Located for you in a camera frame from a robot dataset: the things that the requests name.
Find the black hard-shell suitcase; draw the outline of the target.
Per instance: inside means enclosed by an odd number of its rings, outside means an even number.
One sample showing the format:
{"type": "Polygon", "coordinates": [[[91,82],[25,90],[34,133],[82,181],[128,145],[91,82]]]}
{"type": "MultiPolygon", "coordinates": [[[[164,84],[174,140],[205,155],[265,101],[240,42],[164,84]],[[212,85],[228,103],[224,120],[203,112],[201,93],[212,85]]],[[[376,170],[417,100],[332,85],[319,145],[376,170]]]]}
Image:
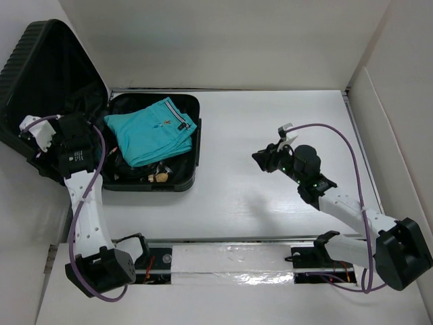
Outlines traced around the black hard-shell suitcase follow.
{"type": "MultiPolygon", "coordinates": [[[[35,140],[19,137],[27,115],[81,113],[101,131],[108,153],[116,137],[104,123],[109,114],[128,114],[166,98],[164,93],[110,93],[84,48],[61,20],[30,23],[1,71],[1,141],[21,154],[41,176],[63,183],[58,152],[42,152],[35,140]]],[[[192,149],[164,161],[172,170],[165,183],[148,178],[115,181],[102,171],[104,188],[123,192],[184,192],[192,187],[200,159],[200,129],[192,149]]]]}

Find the turquoise shorts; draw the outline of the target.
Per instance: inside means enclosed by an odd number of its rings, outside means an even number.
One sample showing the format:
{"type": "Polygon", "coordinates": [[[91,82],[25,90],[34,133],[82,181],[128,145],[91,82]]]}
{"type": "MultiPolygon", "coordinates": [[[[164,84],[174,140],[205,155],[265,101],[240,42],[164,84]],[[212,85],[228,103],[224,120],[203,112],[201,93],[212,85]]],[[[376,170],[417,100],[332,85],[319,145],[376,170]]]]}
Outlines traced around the turquoise shorts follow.
{"type": "Polygon", "coordinates": [[[147,108],[104,117],[130,167],[143,167],[191,151],[197,125],[166,97],[147,108]]]}

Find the round beige powder compact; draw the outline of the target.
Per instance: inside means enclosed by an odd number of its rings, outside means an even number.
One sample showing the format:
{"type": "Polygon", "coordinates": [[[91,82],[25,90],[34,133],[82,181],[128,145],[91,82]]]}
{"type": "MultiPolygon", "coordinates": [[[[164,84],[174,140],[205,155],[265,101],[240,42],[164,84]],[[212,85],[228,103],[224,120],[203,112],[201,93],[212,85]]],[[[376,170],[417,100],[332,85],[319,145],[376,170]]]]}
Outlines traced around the round beige powder compact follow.
{"type": "Polygon", "coordinates": [[[155,176],[155,179],[158,183],[165,183],[167,182],[168,178],[169,178],[168,173],[159,173],[155,176]]]}

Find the black wired headphones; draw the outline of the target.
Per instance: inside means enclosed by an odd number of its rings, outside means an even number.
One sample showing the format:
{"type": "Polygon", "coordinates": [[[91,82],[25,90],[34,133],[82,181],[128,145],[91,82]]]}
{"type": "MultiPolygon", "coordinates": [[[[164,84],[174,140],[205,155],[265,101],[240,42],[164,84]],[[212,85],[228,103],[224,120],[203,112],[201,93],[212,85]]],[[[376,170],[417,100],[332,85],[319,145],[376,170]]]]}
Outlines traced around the black wired headphones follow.
{"type": "Polygon", "coordinates": [[[159,174],[173,174],[173,170],[164,161],[153,162],[142,167],[132,167],[124,160],[118,147],[112,149],[107,155],[106,172],[111,173],[115,181],[140,180],[143,177],[148,178],[148,176],[152,179],[159,174]]]}

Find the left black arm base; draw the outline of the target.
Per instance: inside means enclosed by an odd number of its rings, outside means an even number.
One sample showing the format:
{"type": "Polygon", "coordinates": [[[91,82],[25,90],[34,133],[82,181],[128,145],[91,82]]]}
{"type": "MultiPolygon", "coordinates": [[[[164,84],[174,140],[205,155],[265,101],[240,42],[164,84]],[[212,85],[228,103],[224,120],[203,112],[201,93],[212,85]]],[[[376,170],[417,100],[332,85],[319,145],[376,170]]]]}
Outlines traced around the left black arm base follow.
{"type": "Polygon", "coordinates": [[[150,257],[135,266],[135,284],[170,284],[172,261],[173,250],[171,247],[151,247],[150,257]]]}

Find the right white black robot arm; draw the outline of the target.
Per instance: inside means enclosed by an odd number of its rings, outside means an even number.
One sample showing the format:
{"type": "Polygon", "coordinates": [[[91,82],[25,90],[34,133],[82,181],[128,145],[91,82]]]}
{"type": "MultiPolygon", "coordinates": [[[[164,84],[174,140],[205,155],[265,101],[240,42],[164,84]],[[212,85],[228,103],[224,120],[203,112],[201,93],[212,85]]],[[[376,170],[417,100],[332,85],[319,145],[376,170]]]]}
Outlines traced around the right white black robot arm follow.
{"type": "Polygon", "coordinates": [[[281,171],[293,180],[305,203],[364,236],[364,240],[355,240],[337,231],[320,235],[312,251],[318,265],[349,262],[371,270],[397,291],[432,269],[432,256],[419,225],[410,218],[399,221],[362,207],[321,173],[321,159],[313,147],[269,144],[252,158],[262,171],[281,171]]]}

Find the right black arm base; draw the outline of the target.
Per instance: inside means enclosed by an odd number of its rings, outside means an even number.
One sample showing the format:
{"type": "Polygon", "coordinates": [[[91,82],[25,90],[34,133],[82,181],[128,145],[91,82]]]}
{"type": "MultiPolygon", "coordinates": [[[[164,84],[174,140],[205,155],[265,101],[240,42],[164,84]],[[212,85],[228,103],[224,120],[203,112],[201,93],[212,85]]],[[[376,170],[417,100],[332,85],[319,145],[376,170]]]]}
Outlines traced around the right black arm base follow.
{"type": "Polygon", "coordinates": [[[291,255],[284,259],[291,263],[295,284],[322,284],[329,280],[333,283],[356,284],[355,269],[351,263],[341,261],[322,261],[316,256],[315,247],[295,246],[291,255]]]}

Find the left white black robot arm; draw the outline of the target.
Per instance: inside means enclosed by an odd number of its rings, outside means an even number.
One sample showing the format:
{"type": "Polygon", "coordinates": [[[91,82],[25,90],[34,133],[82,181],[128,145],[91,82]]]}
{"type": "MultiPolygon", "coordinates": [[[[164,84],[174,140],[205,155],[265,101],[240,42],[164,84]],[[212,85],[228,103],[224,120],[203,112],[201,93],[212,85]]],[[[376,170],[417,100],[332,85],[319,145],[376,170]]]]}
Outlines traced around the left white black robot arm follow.
{"type": "Polygon", "coordinates": [[[78,113],[60,117],[58,127],[59,168],[73,212],[65,273],[89,298],[115,303],[136,281],[136,268],[149,264],[150,248],[140,233],[117,240],[109,233],[102,202],[106,142],[101,131],[78,113]]]}

